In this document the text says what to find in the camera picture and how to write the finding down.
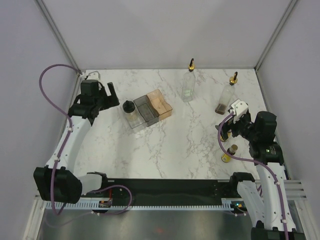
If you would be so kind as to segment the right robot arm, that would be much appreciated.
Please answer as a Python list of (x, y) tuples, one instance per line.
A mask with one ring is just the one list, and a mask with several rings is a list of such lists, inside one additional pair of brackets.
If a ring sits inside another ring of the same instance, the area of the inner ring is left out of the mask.
[(235, 172), (230, 178), (228, 191), (234, 197), (242, 197), (252, 222), (252, 240), (304, 240), (292, 219), (285, 190), (285, 166), (283, 152), (275, 141), (277, 117), (271, 112), (260, 111), (255, 121), (249, 112), (237, 116), (230, 110), (216, 126), (219, 141), (241, 136), (249, 142), (250, 159), (259, 175), (262, 194), (250, 173)]

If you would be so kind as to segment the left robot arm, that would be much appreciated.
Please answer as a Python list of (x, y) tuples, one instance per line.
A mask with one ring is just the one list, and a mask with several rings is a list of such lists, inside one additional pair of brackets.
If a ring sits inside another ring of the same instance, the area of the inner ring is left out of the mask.
[(99, 113), (119, 104), (112, 82), (107, 86), (96, 79), (81, 82), (80, 94), (68, 110), (68, 125), (53, 155), (44, 167), (36, 167), (33, 173), (44, 201), (75, 204), (90, 191), (100, 198), (109, 193), (109, 184), (98, 178), (96, 173), (76, 177), (74, 168), (83, 140)]

